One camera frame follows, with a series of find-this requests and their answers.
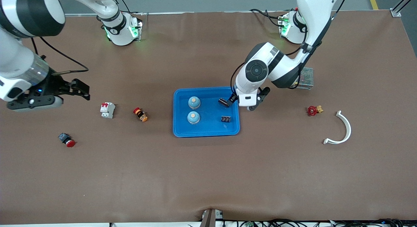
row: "robotic arm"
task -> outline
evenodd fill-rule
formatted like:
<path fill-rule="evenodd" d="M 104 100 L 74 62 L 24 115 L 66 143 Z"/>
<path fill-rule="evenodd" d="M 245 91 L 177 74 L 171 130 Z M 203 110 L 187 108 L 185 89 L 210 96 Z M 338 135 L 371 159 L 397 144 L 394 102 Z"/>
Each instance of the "robotic arm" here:
<path fill-rule="evenodd" d="M 76 0 L 97 13 L 97 19 L 104 24 L 107 38 L 115 45 L 126 46 L 140 40 L 142 21 L 129 13 L 120 12 L 113 0 Z"/>
<path fill-rule="evenodd" d="M 294 59 L 284 55 L 271 43 L 256 45 L 246 57 L 235 80 L 235 93 L 219 102 L 227 107 L 239 100 L 239 106 L 253 111 L 269 93 L 266 87 L 258 93 L 258 88 L 269 78 L 278 88 L 293 85 L 306 62 L 321 44 L 331 22 L 331 12 L 336 0 L 297 0 L 297 13 L 308 28 L 308 37 L 301 44 Z"/>
<path fill-rule="evenodd" d="M 140 40 L 142 22 L 120 12 L 113 0 L 77 0 L 98 14 L 107 36 L 119 46 Z M 64 28 L 59 0 L 0 0 L 0 98 L 14 111 L 59 107 L 59 95 L 90 99 L 89 86 L 65 81 L 48 63 L 23 46 L 21 38 L 55 36 Z"/>

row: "brown table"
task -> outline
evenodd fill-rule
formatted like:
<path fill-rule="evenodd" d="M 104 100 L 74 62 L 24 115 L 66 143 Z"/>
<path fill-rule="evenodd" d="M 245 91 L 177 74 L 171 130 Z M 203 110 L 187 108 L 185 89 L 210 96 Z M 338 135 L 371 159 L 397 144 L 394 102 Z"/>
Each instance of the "brown table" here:
<path fill-rule="evenodd" d="M 307 66 L 311 91 L 277 89 L 241 108 L 236 136 L 176 138 L 179 88 L 227 86 L 258 43 L 284 52 L 265 17 L 251 13 L 152 15 L 143 40 L 108 42 L 95 18 L 68 18 L 47 40 L 91 71 L 68 74 L 91 101 L 61 108 L 0 108 L 0 223 L 194 221 L 207 208 L 241 220 L 417 219 L 416 57 L 389 11 L 340 12 Z M 56 71 L 78 68 L 37 40 Z M 103 119 L 100 104 L 117 104 Z M 322 105 L 308 117 L 305 108 Z M 135 118 L 133 109 L 149 113 Z M 345 127 L 352 136 L 340 145 Z M 68 149 L 61 132 L 78 142 Z"/>

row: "black electronic component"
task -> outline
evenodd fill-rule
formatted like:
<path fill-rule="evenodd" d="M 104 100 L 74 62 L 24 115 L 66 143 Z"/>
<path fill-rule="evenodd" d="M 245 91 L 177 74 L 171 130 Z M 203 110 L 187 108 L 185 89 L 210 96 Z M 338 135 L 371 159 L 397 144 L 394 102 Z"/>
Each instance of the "black electronic component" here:
<path fill-rule="evenodd" d="M 231 105 L 234 104 L 234 102 L 238 99 L 238 97 L 232 93 L 232 95 L 230 96 L 230 98 L 226 101 L 223 98 L 219 99 L 219 103 L 225 107 L 230 107 Z"/>
<path fill-rule="evenodd" d="M 67 147 L 73 147 L 76 142 L 74 140 L 72 140 L 72 138 L 70 137 L 70 135 L 66 134 L 66 133 L 61 133 L 58 136 L 59 140 L 64 143 L 65 145 L 67 145 Z"/>
<path fill-rule="evenodd" d="M 222 122 L 230 123 L 231 122 L 231 117 L 222 116 Z"/>

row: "blue plastic tray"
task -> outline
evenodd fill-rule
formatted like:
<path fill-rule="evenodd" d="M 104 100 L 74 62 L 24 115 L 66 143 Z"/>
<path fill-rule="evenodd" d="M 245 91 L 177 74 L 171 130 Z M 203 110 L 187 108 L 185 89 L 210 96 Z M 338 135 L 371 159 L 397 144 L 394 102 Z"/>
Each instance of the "blue plastic tray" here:
<path fill-rule="evenodd" d="M 210 87 L 178 89 L 174 93 L 173 129 L 177 137 L 198 137 L 236 135 L 240 130 L 239 110 L 237 102 L 227 108 L 221 105 L 219 98 L 230 97 L 230 87 Z M 200 98 L 201 105 L 196 110 L 188 106 L 192 96 Z M 200 114 L 200 121 L 191 124 L 187 120 L 190 111 Z M 222 116 L 231 117 L 231 122 L 222 122 Z"/>

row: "black connector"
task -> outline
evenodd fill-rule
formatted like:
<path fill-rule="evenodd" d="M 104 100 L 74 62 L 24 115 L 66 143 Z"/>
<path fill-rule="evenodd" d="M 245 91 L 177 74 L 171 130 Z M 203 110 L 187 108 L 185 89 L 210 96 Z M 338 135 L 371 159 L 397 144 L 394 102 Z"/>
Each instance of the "black connector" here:
<path fill-rule="evenodd" d="M 234 102 L 238 99 L 238 97 L 232 93 L 232 95 L 230 96 L 230 98 L 226 101 L 223 98 L 219 99 L 219 103 L 225 107 L 230 107 L 231 105 L 234 104 Z"/>

